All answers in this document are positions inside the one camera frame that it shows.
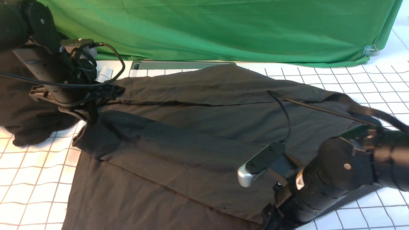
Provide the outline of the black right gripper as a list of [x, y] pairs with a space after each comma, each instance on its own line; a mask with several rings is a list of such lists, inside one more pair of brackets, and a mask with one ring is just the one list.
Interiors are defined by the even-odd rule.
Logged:
[[273, 186], [273, 203], [267, 204], [261, 213], [262, 230], [295, 230], [317, 217], [317, 210], [303, 201], [300, 194], [301, 189], [307, 188], [304, 167], [288, 153], [269, 167], [269, 171], [279, 178]]

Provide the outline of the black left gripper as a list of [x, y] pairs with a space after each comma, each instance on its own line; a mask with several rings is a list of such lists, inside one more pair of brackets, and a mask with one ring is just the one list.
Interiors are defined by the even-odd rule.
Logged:
[[68, 52], [61, 46], [51, 54], [40, 46], [24, 46], [13, 51], [34, 79], [13, 75], [34, 84], [29, 95], [37, 101], [56, 104], [60, 112], [89, 124], [98, 120], [98, 105], [117, 98], [116, 77], [97, 81], [97, 63], [84, 46]]

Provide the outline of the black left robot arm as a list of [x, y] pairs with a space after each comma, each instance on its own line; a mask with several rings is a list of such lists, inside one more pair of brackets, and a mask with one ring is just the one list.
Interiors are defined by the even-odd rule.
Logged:
[[97, 64], [91, 50], [111, 46], [92, 39], [63, 40], [50, 9], [36, 0], [1, 1], [1, 51], [12, 51], [35, 77], [33, 80], [1, 72], [2, 76], [34, 84], [33, 100], [56, 104], [61, 112], [89, 124], [98, 120], [98, 102], [115, 100], [123, 90], [111, 80], [97, 81]]

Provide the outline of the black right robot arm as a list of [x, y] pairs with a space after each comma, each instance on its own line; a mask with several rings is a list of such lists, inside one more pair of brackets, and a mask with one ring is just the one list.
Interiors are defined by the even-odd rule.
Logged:
[[294, 230], [367, 185], [408, 191], [408, 133], [360, 126], [324, 141], [317, 156], [290, 167], [262, 211], [263, 230]]

